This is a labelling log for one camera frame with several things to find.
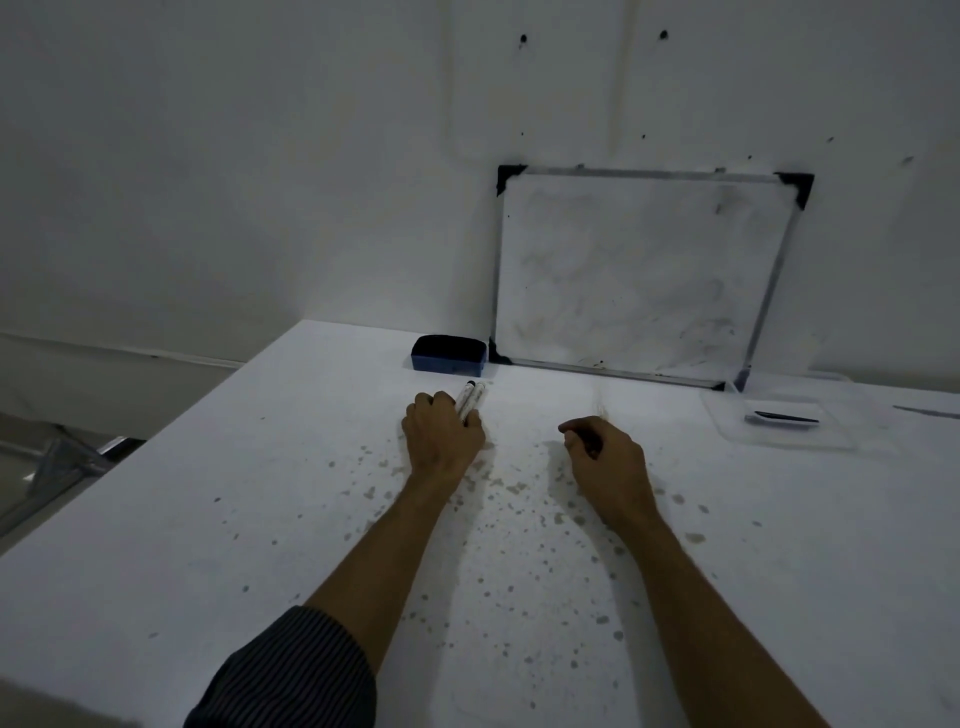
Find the person's left hand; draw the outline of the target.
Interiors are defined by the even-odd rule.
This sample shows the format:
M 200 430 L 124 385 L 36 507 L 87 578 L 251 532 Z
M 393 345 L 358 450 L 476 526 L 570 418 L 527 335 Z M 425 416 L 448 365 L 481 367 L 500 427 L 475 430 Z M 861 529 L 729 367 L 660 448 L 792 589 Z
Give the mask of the person's left hand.
M 406 435 L 401 421 L 412 476 L 420 480 L 458 484 L 486 443 L 485 435 Z

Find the blue and black whiteboard eraser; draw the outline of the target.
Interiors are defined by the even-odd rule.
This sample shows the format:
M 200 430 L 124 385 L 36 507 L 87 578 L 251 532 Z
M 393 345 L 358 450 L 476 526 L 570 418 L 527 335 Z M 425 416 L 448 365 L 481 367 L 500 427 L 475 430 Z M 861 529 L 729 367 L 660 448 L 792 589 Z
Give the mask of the blue and black whiteboard eraser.
M 484 342 L 448 334 L 422 335 L 411 349 L 416 371 L 479 378 L 488 361 Z

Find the dark striped shirt sleeve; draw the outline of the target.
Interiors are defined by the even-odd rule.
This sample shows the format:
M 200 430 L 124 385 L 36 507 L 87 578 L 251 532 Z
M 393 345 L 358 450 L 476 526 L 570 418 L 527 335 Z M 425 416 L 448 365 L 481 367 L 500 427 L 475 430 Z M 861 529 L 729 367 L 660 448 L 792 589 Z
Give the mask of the dark striped shirt sleeve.
M 356 639 L 295 606 L 222 663 L 183 728 L 375 728 L 377 709 Z

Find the person's left forearm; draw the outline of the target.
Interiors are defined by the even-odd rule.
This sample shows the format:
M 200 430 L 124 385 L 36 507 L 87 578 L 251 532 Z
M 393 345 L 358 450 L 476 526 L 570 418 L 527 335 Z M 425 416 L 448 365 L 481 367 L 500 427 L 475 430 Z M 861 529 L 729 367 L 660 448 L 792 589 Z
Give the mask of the person's left forearm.
M 304 607 L 334 620 L 378 675 L 438 519 L 471 461 L 414 467 L 386 512 Z

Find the person's right forearm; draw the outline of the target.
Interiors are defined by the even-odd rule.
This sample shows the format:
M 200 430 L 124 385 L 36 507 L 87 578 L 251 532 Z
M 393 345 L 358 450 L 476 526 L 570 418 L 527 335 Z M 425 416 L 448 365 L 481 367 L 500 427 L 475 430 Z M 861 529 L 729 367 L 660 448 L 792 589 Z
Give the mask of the person's right forearm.
M 656 508 L 632 506 L 603 519 L 638 565 L 691 728 L 830 728 Z

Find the clear plastic tray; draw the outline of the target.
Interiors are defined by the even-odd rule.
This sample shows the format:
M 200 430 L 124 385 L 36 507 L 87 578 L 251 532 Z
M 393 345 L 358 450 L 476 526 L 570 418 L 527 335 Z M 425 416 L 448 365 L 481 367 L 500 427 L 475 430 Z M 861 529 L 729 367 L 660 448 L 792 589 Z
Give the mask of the clear plastic tray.
M 869 424 L 864 397 L 839 374 L 787 375 L 754 371 L 741 389 L 726 382 L 720 390 L 703 390 L 702 404 L 716 431 L 740 445 L 850 453 L 859 449 L 857 429 Z M 770 411 L 821 420 L 810 430 L 755 426 L 744 421 L 749 410 Z

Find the white whiteboard with metal frame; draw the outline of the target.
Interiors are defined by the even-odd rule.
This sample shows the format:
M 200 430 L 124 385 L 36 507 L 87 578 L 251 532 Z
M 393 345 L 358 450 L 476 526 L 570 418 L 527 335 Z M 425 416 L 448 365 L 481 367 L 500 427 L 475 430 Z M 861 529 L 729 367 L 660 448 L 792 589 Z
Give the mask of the white whiteboard with metal frame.
M 489 361 L 743 391 L 814 181 L 499 165 Z

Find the person's right hand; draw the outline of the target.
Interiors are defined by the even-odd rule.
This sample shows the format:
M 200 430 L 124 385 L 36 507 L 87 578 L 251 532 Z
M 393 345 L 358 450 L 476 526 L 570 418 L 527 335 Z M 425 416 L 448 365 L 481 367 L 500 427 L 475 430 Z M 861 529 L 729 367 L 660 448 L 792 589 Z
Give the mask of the person's right hand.
M 602 522 L 618 535 L 662 524 L 642 446 L 607 422 L 598 459 L 571 459 L 566 450 L 575 482 Z

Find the grey metal stand frame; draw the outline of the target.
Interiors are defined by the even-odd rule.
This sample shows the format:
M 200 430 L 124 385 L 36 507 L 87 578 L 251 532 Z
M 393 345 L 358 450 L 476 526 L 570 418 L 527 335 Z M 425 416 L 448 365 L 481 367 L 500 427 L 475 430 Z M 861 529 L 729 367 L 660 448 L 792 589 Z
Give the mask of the grey metal stand frame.
M 144 445 L 138 438 L 0 414 L 0 541 Z

